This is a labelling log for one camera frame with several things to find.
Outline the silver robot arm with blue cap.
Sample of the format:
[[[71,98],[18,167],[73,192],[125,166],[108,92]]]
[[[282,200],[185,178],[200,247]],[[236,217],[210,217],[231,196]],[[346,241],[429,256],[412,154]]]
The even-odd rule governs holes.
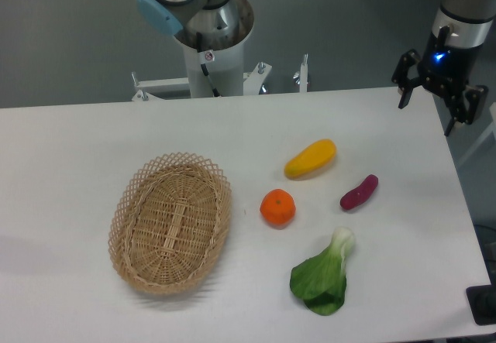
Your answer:
[[[136,5],[156,31],[193,49],[224,50],[239,41],[235,0],[136,0]]]

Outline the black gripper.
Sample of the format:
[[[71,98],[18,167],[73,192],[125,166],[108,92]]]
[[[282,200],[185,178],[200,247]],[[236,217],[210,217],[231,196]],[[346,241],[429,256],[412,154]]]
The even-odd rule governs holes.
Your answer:
[[[403,53],[391,81],[398,86],[399,109],[408,105],[413,90],[420,85],[444,98],[450,113],[444,136],[449,136],[456,123],[471,125],[479,119],[488,87],[467,85],[482,45],[472,48],[443,46],[439,49],[436,44],[437,37],[431,33],[422,60],[416,50]],[[408,72],[417,64],[418,77],[409,78]]]

